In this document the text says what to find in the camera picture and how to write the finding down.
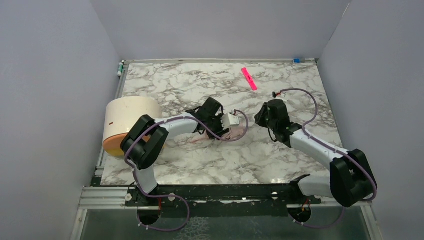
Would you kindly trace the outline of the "pink folding umbrella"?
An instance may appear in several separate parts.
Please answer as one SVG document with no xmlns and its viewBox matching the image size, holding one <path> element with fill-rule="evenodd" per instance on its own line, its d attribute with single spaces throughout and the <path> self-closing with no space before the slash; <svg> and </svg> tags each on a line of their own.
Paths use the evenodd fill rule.
<svg viewBox="0 0 424 240">
<path fill-rule="evenodd" d="M 226 139 L 226 140 L 231 140 L 231 139 L 237 139 L 239 137 L 241 137 L 243 135 L 245 128 L 243 127 L 232 127 L 229 128 L 229 132 L 225 133 L 222 138 Z M 190 140 L 190 143 L 196 143 L 196 142 L 202 142 L 202 141 L 208 141 L 210 140 L 209 136 L 207 135 L 207 132 L 199 135 L 199 136 L 195 136 Z"/>
</svg>

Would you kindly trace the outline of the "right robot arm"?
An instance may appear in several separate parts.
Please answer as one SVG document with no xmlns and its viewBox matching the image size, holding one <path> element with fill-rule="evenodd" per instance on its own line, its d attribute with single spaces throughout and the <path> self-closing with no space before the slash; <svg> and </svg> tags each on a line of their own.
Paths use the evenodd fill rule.
<svg viewBox="0 0 424 240">
<path fill-rule="evenodd" d="M 376 196 L 377 182 L 365 153 L 337 148 L 313 136 L 290 120 L 283 100 L 265 102 L 254 119 L 257 125 L 274 134 L 275 141 L 301 151 L 329 170 L 328 177 L 307 175 L 293 181 L 304 196 L 333 198 L 346 208 Z"/>
</svg>

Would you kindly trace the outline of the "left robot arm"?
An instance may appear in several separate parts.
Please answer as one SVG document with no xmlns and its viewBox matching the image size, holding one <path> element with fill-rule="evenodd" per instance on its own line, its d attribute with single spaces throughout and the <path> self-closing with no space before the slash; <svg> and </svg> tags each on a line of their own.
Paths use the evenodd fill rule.
<svg viewBox="0 0 424 240">
<path fill-rule="evenodd" d="M 145 194 L 157 187 L 153 164 L 166 141 L 184 134 L 203 132 L 210 139 L 221 139 L 230 131 L 230 125 L 224 124 L 223 117 L 222 104 L 212 97 L 202 106 L 174 117 L 142 115 L 120 143 L 124 161 L 132 168 L 136 186 Z"/>
</svg>

